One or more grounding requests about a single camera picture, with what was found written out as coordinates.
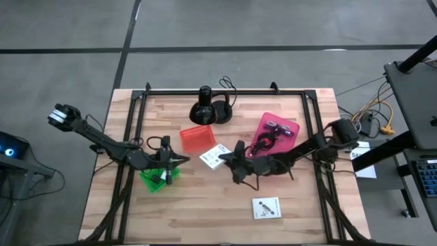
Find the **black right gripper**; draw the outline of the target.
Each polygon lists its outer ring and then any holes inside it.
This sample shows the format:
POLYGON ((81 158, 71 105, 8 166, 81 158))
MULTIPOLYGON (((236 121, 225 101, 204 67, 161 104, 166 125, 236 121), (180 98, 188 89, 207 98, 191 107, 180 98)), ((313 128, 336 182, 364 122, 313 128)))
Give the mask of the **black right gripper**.
POLYGON ((245 143, 241 140, 238 140, 234 152, 221 154, 218 157, 225 160, 225 165, 232 169, 232 179, 236 184, 243 183, 244 179, 252 174, 267 176, 274 171, 273 163, 267 156, 256 159, 246 158, 245 143))

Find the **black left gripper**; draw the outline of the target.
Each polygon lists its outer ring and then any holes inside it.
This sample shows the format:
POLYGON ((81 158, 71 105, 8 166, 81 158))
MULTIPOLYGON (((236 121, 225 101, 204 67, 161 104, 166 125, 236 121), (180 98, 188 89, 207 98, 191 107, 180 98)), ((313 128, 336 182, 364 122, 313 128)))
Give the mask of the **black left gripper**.
POLYGON ((144 162, 144 164, 142 164, 140 168, 138 168, 138 170, 143 171, 146 169, 165 168, 167 171, 167 184, 171 185, 171 170, 175 169, 181 164, 190 161, 190 158, 188 156, 183 156, 174 152, 171 153, 172 149, 170 145, 170 136, 168 135, 165 135, 163 137, 149 137, 147 138, 146 143, 148 143, 148 141, 151 139, 160 140, 160 146, 158 148, 155 148, 156 153, 154 156, 147 154, 139 144, 139 141, 137 142, 137 150, 140 152, 141 159, 144 162))

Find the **white card reader box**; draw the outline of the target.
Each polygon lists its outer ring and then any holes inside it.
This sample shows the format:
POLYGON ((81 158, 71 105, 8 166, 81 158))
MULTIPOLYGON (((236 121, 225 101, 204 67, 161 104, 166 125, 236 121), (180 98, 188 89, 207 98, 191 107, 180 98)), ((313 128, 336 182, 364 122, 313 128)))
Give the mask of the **white card reader box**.
POLYGON ((281 207, 278 197, 260 197, 252 199, 254 219, 281 218, 281 207))
POLYGON ((231 151, 227 149, 224 145, 218 144, 207 152, 201 154, 199 158, 211 169, 215 170, 225 161, 220 159, 219 156, 222 154, 228 154, 231 151))

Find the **pink plastic bin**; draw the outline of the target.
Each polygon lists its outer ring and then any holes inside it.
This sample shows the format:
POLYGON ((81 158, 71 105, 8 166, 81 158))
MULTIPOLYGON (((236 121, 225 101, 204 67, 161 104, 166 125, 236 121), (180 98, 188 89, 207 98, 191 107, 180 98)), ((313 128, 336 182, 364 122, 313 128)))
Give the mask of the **pink plastic bin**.
POLYGON ((287 152, 294 147, 299 130, 300 126, 296 122, 264 113, 246 156, 255 158, 287 152))

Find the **orange plastic basket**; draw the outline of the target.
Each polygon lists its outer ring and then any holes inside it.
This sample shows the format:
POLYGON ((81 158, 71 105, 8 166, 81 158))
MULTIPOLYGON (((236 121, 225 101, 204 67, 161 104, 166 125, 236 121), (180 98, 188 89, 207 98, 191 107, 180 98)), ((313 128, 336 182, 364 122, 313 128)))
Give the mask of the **orange plastic basket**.
POLYGON ((196 126, 180 131, 182 149, 186 153, 201 152, 211 148, 216 140, 209 125, 196 126))

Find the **green plastic basket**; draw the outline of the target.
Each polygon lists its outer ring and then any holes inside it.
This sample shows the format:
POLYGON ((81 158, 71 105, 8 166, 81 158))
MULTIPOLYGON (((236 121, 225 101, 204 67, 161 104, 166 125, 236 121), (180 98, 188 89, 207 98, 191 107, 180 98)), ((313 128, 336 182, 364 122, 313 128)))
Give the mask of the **green plastic basket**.
POLYGON ((143 181, 144 185, 147 187, 150 193, 156 193, 162 188, 168 186, 167 181, 164 181, 162 179, 159 183, 155 183, 152 181, 153 175, 161 176, 164 170, 166 169, 147 169, 139 172, 141 180, 143 181))

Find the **black gooseneck desk lamp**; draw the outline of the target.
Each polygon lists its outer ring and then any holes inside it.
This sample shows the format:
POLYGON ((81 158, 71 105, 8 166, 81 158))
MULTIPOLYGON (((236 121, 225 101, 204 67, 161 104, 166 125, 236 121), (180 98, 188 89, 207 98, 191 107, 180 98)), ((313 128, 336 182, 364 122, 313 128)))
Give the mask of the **black gooseneck desk lamp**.
POLYGON ((198 101, 191 107, 189 118, 198 125, 224 124, 233 115, 228 92, 213 92, 204 85, 199 88, 198 101))

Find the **white printed paper sheet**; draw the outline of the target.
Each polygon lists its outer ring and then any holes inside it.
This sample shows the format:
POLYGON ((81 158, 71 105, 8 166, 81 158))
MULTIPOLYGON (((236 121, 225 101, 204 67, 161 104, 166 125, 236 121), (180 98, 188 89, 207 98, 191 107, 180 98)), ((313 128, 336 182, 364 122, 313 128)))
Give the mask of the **white printed paper sheet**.
MULTIPOLYGON (((354 160, 358 158, 362 154, 371 150, 370 145, 366 141, 358 141, 358 146, 353 148, 350 152, 350 159, 354 160)), ((360 171, 355 171, 355 174, 358 178, 377 178, 375 167, 373 165, 366 167, 360 171)))

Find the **black power brick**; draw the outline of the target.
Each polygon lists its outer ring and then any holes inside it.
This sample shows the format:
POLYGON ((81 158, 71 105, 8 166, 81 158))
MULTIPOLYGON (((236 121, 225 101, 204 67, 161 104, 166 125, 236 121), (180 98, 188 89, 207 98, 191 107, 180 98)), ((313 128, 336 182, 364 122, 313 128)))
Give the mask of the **black power brick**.
POLYGON ((369 136, 371 133, 371 125, 372 125, 372 113, 364 113, 360 119, 361 129, 360 134, 364 136, 369 136))

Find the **grey metal stand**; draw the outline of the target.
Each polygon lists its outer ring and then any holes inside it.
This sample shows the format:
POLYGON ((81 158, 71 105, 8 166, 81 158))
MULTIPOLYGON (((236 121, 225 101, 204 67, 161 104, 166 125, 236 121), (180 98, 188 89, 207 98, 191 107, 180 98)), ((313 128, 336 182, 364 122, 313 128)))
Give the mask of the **grey metal stand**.
POLYGON ((35 175, 51 179, 54 171, 35 163, 0 154, 0 246, 7 246, 16 229, 35 175))

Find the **black device with blue light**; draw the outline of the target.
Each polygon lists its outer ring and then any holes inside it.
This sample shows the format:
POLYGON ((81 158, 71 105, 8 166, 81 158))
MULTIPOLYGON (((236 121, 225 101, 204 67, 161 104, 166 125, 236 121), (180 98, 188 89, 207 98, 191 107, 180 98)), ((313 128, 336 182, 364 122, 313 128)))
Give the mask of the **black device with blue light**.
POLYGON ((29 144, 17 137, 0 131, 0 154, 14 159, 23 159, 29 144))

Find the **dark grey side desk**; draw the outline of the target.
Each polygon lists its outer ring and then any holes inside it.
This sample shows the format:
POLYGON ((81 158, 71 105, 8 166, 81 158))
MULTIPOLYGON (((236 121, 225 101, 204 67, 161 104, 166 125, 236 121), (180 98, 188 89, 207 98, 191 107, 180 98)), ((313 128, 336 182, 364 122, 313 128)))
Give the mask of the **dark grey side desk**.
POLYGON ((407 163, 398 173, 413 177, 437 232, 437 197, 424 196, 415 168, 419 160, 437 159, 437 69, 420 63, 402 73, 397 69, 400 63, 386 64, 384 70, 408 130, 355 158, 352 164, 360 171, 402 152, 407 163))

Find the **black backlit keyboard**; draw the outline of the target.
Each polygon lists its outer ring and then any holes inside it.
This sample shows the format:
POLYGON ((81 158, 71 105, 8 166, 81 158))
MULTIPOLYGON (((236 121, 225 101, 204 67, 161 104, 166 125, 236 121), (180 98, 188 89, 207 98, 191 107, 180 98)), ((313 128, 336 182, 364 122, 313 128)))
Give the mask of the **black backlit keyboard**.
POLYGON ((437 197, 437 159, 419 160, 415 168, 424 196, 437 197))

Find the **black pole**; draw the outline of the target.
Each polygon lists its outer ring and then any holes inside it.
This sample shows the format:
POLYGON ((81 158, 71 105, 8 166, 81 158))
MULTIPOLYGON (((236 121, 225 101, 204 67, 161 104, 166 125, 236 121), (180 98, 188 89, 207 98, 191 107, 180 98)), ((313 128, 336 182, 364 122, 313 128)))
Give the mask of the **black pole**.
POLYGON ((431 40, 425 43, 409 58, 400 63, 397 66, 397 69, 402 73, 408 73, 412 68, 414 68, 418 63, 422 62, 428 55, 432 54, 435 50, 437 50, 437 35, 435 35, 431 40))

